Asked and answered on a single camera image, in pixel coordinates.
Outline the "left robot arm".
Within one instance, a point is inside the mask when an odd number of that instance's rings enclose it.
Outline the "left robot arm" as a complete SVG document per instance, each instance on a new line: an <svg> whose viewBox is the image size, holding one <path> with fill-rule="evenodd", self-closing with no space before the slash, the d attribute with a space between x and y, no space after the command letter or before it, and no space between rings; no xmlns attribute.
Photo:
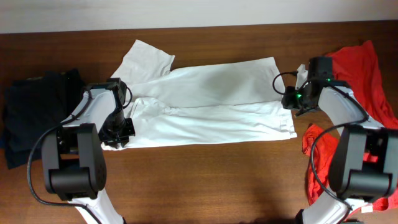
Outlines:
<svg viewBox="0 0 398 224"><path fill-rule="evenodd" d="M87 87L71 115L42 138L44 183L59 205L75 207L87 223L125 223L105 190L102 145L125 144L135 135L125 117L132 93L120 78Z"/></svg>

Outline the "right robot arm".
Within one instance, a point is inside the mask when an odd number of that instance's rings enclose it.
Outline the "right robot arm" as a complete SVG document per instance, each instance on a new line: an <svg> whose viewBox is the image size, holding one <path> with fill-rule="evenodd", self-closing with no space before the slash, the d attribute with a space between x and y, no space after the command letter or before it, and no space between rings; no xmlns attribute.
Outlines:
<svg viewBox="0 0 398 224"><path fill-rule="evenodd" d="M328 185L295 223L343 223L355 210L391 196L397 188L397 130L385 128L355 99L350 85L333 76L330 57L314 57L293 73L295 86L282 92L282 106L297 116L322 110L340 140L332 157Z"/></svg>

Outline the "white t-shirt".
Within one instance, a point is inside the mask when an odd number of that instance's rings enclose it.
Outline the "white t-shirt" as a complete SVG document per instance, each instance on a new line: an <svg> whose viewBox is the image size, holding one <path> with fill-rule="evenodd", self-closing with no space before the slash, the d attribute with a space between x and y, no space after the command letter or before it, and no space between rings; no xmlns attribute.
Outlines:
<svg viewBox="0 0 398 224"><path fill-rule="evenodd" d="M115 150L296 137L273 57L178 69L173 62L140 40L124 56L114 77L128 86L124 113L136 133Z"/></svg>

